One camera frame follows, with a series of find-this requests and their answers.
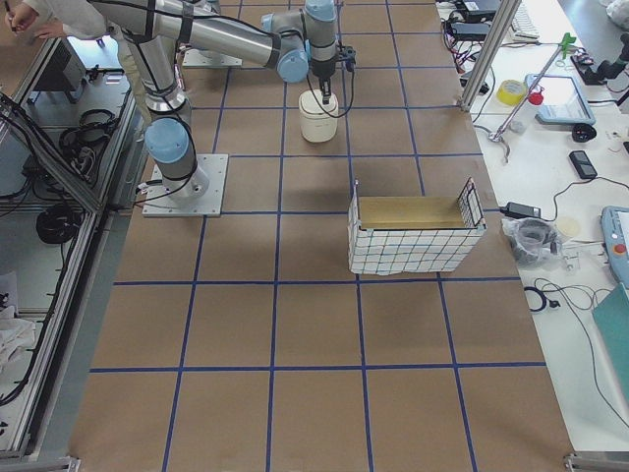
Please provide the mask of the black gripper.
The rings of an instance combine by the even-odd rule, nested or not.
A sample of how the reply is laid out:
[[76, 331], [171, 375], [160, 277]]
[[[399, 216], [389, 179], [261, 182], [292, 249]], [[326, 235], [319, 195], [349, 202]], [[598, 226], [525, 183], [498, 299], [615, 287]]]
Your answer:
[[331, 79], [335, 74], [336, 60], [335, 58], [318, 61], [311, 61], [311, 69], [318, 79], [319, 89], [321, 90], [321, 102], [327, 104], [331, 97]]

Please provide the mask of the person's hand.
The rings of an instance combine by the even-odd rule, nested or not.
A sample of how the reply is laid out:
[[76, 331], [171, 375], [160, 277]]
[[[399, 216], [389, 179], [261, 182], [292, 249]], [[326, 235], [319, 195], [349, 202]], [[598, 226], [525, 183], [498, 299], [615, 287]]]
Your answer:
[[27, 30], [38, 17], [38, 13], [28, 4], [21, 3], [5, 15], [5, 24], [12, 32]]

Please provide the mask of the white sleeved forearm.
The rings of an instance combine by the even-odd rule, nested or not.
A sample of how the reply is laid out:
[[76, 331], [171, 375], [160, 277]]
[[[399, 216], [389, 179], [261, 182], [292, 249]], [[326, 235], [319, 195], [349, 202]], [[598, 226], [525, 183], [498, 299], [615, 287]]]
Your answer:
[[97, 39], [110, 35], [122, 40], [121, 29], [107, 20], [87, 1], [23, 1], [36, 16], [53, 17], [61, 22], [63, 33], [79, 39]]

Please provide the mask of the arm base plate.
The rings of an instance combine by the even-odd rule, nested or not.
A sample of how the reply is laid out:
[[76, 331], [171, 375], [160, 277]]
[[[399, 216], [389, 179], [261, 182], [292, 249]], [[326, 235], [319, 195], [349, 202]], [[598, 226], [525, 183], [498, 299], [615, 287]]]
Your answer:
[[242, 60], [215, 51], [189, 49], [183, 58], [183, 67], [191, 69], [240, 68]]
[[148, 188], [142, 214], [145, 217], [194, 217], [221, 214], [228, 167], [227, 154], [198, 154], [196, 172], [189, 181], [164, 180], [157, 165], [151, 179], [160, 183]]

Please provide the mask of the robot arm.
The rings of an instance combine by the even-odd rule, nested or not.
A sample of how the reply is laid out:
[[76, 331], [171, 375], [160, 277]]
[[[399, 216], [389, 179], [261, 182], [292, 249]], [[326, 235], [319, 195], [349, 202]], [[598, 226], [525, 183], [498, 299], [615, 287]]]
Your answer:
[[122, 31], [152, 118], [144, 142], [161, 173], [162, 191], [140, 200], [141, 207], [182, 209], [202, 199], [211, 182], [196, 152], [190, 102], [177, 83], [164, 38], [273, 69], [285, 83], [315, 76], [322, 98], [331, 97], [331, 79], [344, 49], [331, 1], [308, 1], [301, 8], [269, 14], [260, 27], [200, 1], [96, 1], [93, 6]]

